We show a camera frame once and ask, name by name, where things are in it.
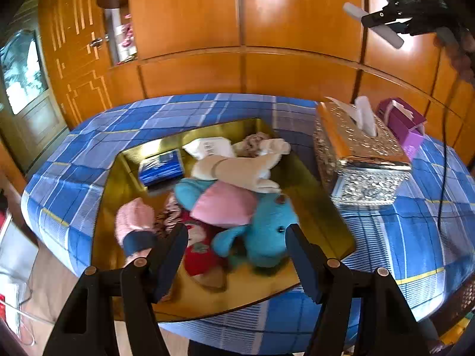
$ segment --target door handle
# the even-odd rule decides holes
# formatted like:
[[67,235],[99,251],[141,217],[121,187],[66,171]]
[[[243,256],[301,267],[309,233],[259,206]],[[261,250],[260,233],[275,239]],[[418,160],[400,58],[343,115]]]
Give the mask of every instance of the door handle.
[[89,45],[90,45],[91,47],[100,47],[103,41],[104,41],[104,40],[103,40],[101,37],[98,37],[97,39],[92,40],[92,41],[89,43]]

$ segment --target metal bolt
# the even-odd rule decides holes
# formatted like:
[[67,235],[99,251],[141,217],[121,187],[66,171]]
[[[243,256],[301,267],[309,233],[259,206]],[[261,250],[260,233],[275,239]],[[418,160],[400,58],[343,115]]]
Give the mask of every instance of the metal bolt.
[[142,266],[145,266],[147,265],[147,260],[143,257],[141,258],[137,258],[135,261],[134,261],[134,265],[137,267],[137,268],[141,268]]
[[88,266],[84,271],[84,274],[87,276],[92,276],[94,273],[96,273],[96,271],[97,268],[95,266]]
[[340,261],[338,261],[336,258],[331,258],[327,261],[327,265],[330,267],[330,268],[339,268],[340,267]]
[[389,271],[386,268],[378,268],[377,272],[381,277],[387,277],[389,275]]

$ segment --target plaid fabric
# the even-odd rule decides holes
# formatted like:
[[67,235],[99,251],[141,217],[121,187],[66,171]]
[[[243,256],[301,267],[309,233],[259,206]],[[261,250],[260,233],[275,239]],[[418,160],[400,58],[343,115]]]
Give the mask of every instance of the plaid fabric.
[[[118,152],[175,132],[259,117],[285,138],[316,174],[312,134],[316,103],[246,94],[196,94],[147,99],[116,107],[79,125],[33,176],[22,210],[35,234],[76,275],[90,264],[94,224],[104,183]],[[415,317],[433,312],[474,270],[475,184],[449,149],[441,233],[436,227],[443,147],[426,137],[412,177],[396,202],[379,208],[340,208],[357,250],[351,268],[385,266]],[[162,324],[172,332],[231,351],[305,350],[320,307],[300,287],[236,312]],[[353,302],[347,340],[355,337],[360,302]]]

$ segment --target door window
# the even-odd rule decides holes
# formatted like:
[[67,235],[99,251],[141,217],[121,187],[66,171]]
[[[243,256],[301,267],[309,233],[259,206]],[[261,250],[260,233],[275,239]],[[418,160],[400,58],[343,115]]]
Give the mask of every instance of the door window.
[[0,59],[8,100],[16,115],[47,90],[35,32],[20,30],[15,33],[0,50]]

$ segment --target gold tray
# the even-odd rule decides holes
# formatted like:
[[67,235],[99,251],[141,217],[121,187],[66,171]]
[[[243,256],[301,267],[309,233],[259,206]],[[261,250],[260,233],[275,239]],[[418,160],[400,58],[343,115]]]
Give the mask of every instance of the gold tray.
[[[92,265],[102,269],[120,268],[124,254],[114,237],[117,210],[136,197],[152,206],[163,207],[166,194],[151,197],[137,179],[142,160],[182,147],[196,138],[224,136],[237,143],[259,131],[277,137],[260,119],[239,120],[166,136],[138,145],[117,155],[105,184],[94,231]],[[186,175],[195,159],[181,149]],[[327,257],[342,259],[355,250],[355,241],[321,183],[308,171],[295,153],[282,156],[271,170],[271,179],[280,184],[298,214],[300,227],[308,241],[319,245]],[[185,321],[214,316],[268,299],[299,284],[290,260],[273,275],[257,273],[248,263],[227,274],[225,291],[213,292],[194,282],[182,265],[173,282],[172,299],[153,305],[158,322]],[[113,301],[115,320],[123,320],[122,301]]]

